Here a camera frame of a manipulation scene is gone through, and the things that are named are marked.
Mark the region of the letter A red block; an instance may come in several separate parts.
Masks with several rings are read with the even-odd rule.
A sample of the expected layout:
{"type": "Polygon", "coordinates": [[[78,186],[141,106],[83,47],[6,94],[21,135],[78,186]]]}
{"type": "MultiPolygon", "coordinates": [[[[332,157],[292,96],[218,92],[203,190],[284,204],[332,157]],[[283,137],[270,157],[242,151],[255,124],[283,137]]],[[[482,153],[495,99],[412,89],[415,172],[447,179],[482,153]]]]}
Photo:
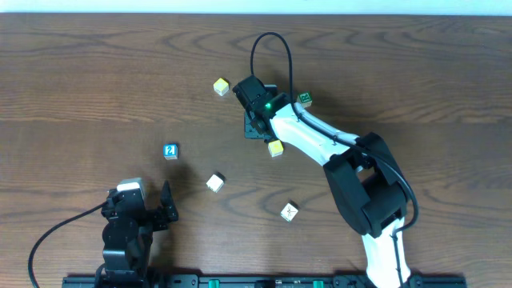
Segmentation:
{"type": "Polygon", "coordinates": [[[219,96],[224,96],[230,89],[230,84],[227,80],[224,78],[219,78],[214,84],[213,84],[214,91],[219,96]]]}

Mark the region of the blue number 2 block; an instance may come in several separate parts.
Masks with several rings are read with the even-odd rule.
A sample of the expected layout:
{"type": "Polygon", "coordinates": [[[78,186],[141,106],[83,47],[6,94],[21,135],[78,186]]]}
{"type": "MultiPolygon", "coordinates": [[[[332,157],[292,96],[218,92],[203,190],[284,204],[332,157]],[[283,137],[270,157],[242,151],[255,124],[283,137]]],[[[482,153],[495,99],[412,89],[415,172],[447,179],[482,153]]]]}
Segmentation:
{"type": "Polygon", "coordinates": [[[179,146],[176,143],[165,144],[163,146],[163,157],[165,160],[173,160],[178,158],[179,146]]]}

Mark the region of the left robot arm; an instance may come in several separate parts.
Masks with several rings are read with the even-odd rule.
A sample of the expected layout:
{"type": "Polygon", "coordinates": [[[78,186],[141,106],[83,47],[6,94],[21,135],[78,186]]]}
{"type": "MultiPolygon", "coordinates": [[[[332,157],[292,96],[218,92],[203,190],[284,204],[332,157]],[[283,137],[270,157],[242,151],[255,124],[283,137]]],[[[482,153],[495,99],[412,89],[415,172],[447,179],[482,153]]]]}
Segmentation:
{"type": "Polygon", "coordinates": [[[140,178],[125,179],[109,190],[101,210],[107,225],[102,232],[104,263],[94,277],[95,287],[154,287],[158,273],[149,268],[153,233],[178,220],[170,184],[165,181],[160,205],[148,210],[140,178]]]}

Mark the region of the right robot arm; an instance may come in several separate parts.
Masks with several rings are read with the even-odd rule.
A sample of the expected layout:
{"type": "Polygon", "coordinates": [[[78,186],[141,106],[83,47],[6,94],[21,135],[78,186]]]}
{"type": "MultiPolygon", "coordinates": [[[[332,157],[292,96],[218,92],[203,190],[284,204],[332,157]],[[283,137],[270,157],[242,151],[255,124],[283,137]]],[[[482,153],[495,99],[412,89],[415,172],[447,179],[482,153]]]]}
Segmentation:
{"type": "Polygon", "coordinates": [[[340,215],[362,236],[369,280],[403,286],[410,277],[402,241],[410,188],[383,139],[337,130],[253,75],[233,92],[257,132],[295,146],[323,168],[340,215]]]}

